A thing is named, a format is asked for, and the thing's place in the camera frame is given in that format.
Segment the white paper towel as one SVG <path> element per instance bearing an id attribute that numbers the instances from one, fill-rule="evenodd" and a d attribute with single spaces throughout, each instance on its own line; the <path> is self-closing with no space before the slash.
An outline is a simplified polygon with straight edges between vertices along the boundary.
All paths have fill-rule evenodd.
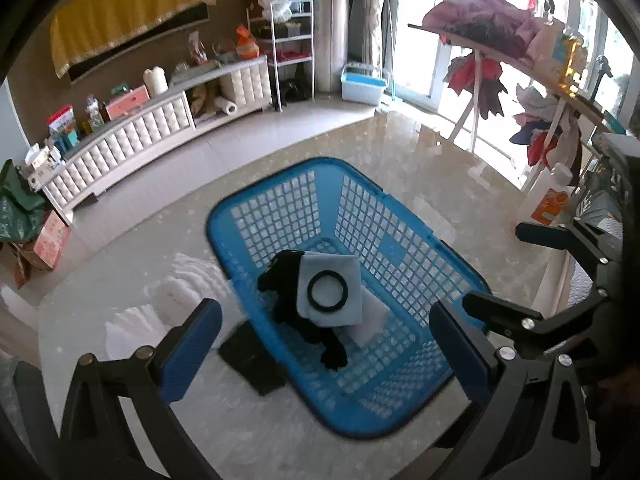
<path id="1" fill-rule="evenodd" d="M 110 360 L 128 359 L 142 346 L 156 347 L 168 333 L 150 304 L 116 313 L 105 323 L 105 349 Z"/>

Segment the white quilted fluffy towel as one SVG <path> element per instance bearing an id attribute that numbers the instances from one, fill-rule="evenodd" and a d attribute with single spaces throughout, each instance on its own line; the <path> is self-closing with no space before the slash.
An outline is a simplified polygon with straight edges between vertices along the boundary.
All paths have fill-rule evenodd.
<path id="1" fill-rule="evenodd" d="M 204 299 L 220 304 L 225 315 L 238 312 L 235 294 L 213 261 L 175 254 L 170 270 L 157 284 L 152 306 L 171 324 L 182 324 Z"/>

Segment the light blue cloth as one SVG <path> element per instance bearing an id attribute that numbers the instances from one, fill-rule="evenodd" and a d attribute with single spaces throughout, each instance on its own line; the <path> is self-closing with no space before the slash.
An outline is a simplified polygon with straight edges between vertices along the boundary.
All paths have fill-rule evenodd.
<path id="1" fill-rule="evenodd" d="M 355 255 L 304 252 L 300 258 L 297 314 L 319 327 L 361 322 L 360 263 Z"/>

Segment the blue plastic laundry basket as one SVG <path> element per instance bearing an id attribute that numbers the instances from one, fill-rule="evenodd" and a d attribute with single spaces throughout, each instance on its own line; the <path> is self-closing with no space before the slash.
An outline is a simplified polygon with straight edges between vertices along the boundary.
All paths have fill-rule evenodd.
<path id="1" fill-rule="evenodd" d="M 484 278 L 344 160 L 241 188 L 205 232 L 250 325 L 326 428 L 357 440 L 410 422 L 451 370 L 428 326 Z"/>

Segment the black square scouring pad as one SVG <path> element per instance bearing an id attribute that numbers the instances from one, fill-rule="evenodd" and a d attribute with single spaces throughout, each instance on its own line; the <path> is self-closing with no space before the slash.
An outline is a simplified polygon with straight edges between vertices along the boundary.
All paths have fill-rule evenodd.
<path id="1" fill-rule="evenodd" d="M 248 321 L 232 330 L 220 345 L 218 354 L 260 396 L 286 385 L 284 371 L 270 356 Z"/>

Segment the orange label bottle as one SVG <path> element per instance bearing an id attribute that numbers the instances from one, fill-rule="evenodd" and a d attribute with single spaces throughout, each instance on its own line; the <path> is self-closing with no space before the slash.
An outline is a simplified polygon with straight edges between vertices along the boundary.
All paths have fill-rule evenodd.
<path id="1" fill-rule="evenodd" d="M 572 177 L 570 168 L 560 162 L 552 169 L 544 168 L 518 208 L 515 223 L 550 226 L 568 203 Z"/>

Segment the pink cardboard box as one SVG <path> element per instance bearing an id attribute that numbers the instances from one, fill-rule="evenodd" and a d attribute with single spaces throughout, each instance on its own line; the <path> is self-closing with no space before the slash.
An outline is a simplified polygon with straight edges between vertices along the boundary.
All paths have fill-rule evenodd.
<path id="1" fill-rule="evenodd" d="M 36 269 L 52 271 L 60 260 L 70 236 L 70 227 L 51 210 L 39 234 L 20 245 L 21 255 Z"/>

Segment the red white snack box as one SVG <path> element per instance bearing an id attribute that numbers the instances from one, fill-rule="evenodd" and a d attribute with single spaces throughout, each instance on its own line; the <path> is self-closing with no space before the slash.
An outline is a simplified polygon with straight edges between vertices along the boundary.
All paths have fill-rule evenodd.
<path id="1" fill-rule="evenodd" d="M 74 108 L 71 105 L 63 106 L 48 118 L 47 126 L 51 136 L 74 132 L 77 129 Z"/>

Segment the pink clothes pile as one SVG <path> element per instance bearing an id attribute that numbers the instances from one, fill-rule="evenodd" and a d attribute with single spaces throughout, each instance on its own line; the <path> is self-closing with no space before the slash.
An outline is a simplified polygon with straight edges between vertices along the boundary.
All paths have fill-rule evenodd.
<path id="1" fill-rule="evenodd" d="M 444 0 L 424 15 L 422 26 L 472 40 L 510 58 L 527 49 L 544 21 L 506 0 Z"/>

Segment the blue white plastic bin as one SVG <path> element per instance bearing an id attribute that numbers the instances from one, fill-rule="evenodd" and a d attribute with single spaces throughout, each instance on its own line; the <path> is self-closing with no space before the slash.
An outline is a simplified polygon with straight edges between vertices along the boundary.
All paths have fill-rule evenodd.
<path id="1" fill-rule="evenodd" d="M 379 106 L 389 84 L 390 73 L 385 68 L 348 62 L 341 72 L 341 97 L 347 102 Z"/>

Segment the paper towel roll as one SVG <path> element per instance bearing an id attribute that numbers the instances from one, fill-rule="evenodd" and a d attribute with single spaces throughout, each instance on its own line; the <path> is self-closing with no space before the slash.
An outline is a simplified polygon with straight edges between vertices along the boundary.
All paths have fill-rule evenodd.
<path id="1" fill-rule="evenodd" d="M 235 102 L 230 101 L 223 96 L 216 96 L 214 105 L 227 116 L 234 116 L 238 112 L 238 106 Z"/>

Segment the white tufted TV cabinet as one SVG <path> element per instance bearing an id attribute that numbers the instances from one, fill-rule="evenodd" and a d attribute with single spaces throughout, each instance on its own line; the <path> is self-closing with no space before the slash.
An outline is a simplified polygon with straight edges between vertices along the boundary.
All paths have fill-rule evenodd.
<path id="1" fill-rule="evenodd" d="M 235 102 L 234 116 L 214 109 L 196 118 L 188 91 L 213 82 L 216 96 Z M 272 102 L 267 58 L 260 56 L 229 64 L 183 81 L 149 100 L 135 112 L 118 118 L 82 141 L 55 166 L 45 164 L 27 178 L 43 192 L 67 222 L 88 196 L 98 196 L 150 162 L 180 148 L 198 136 L 264 110 Z"/>

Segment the orange snack bag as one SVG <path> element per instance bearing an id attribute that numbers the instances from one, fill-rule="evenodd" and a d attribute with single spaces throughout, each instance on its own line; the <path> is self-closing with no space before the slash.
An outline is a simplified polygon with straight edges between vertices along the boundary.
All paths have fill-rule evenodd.
<path id="1" fill-rule="evenodd" d="M 238 35 L 238 41 L 236 42 L 235 51 L 238 57 L 241 60 L 258 58 L 260 49 L 250 31 L 244 25 L 239 25 L 236 28 L 236 34 Z"/>

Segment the yellow cloth covered television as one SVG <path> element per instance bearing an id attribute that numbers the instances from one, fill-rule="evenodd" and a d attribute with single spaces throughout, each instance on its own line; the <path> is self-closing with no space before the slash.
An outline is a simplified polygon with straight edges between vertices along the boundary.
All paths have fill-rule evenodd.
<path id="1" fill-rule="evenodd" d="M 73 0 L 55 11 L 50 26 L 56 76 L 111 51 L 199 4 L 217 0 Z"/>

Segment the standing air conditioner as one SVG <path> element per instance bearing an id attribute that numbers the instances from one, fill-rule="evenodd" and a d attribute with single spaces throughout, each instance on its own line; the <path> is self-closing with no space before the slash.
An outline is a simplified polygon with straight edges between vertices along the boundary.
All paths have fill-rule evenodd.
<path id="1" fill-rule="evenodd" d="M 348 0 L 314 0 L 314 79 L 320 92 L 340 90 L 347 48 Z"/>

